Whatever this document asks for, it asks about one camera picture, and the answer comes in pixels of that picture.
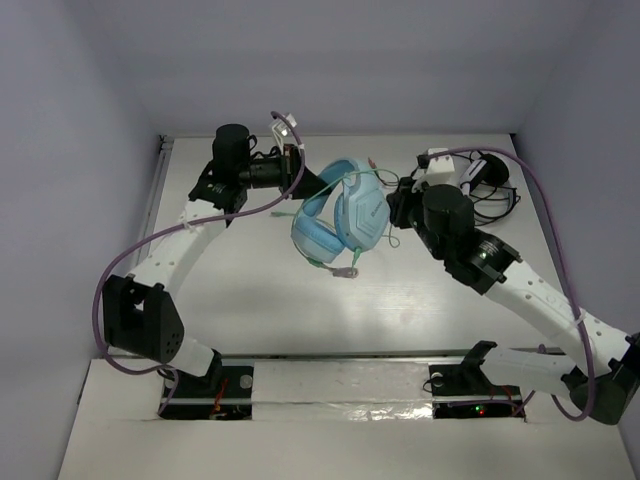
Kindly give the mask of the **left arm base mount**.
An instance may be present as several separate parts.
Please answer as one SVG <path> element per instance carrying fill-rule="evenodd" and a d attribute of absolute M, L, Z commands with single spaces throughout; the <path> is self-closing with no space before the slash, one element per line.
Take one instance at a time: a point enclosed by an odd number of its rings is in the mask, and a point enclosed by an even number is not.
<path fill-rule="evenodd" d="M 173 375 L 161 370 L 164 380 L 159 416 L 165 420 L 234 421 L 252 419 L 254 363 L 223 360 L 214 352 L 213 363 L 202 377 L 179 372 L 174 393 Z"/>

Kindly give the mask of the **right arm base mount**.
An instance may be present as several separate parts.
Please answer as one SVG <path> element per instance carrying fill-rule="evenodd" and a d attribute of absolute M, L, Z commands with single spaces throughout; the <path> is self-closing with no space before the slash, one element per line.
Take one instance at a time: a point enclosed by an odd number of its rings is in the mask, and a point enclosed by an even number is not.
<path fill-rule="evenodd" d="M 480 370 L 497 344 L 478 342 L 459 363 L 432 364 L 422 390 L 431 395 L 436 420 L 523 418 L 517 386 L 491 383 Z"/>

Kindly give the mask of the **light blue headphones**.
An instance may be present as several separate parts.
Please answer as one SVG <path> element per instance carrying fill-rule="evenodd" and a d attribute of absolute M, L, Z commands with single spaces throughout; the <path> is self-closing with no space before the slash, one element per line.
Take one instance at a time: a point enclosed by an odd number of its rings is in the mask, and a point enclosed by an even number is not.
<path fill-rule="evenodd" d="M 373 249 L 389 222 L 390 208 L 373 168 L 353 158 L 341 158 L 326 166 L 319 177 L 329 189 L 302 205 L 292 224 L 291 239 L 307 258 L 332 263 L 344 250 L 353 253 Z M 334 204 L 334 226 L 319 222 L 335 188 L 341 193 Z"/>

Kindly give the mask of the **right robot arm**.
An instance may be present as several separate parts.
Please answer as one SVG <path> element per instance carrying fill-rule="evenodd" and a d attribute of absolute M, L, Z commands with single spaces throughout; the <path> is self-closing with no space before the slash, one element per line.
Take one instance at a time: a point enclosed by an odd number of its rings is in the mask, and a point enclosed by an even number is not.
<path fill-rule="evenodd" d="M 390 222 L 412 229 L 458 283 L 528 322 L 561 354 L 476 343 L 457 376 L 470 391 L 513 385 L 565 398 L 593 420 L 616 425 L 639 388 L 639 337 L 573 305 L 512 246 L 475 226 L 473 202 L 452 185 L 414 188 L 401 179 L 387 196 Z"/>

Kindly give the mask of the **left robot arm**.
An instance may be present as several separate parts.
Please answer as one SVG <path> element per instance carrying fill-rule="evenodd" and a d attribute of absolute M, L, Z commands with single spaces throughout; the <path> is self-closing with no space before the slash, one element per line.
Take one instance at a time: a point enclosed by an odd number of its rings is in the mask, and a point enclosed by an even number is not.
<path fill-rule="evenodd" d="M 176 225 L 119 254 L 98 281 L 91 321 L 98 348 L 112 347 L 151 361 L 148 372 L 187 377 L 200 394 L 222 382 L 221 356 L 190 337 L 174 298 L 206 248 L 231 223 L 284 200 L 309 199 L 326 182 L 307 167 L 304 143 L 291 114 L 272 112 L 273 148 L 256 151 L 249 129 L 216 130 L 212 158 L 188 194 Z"/>

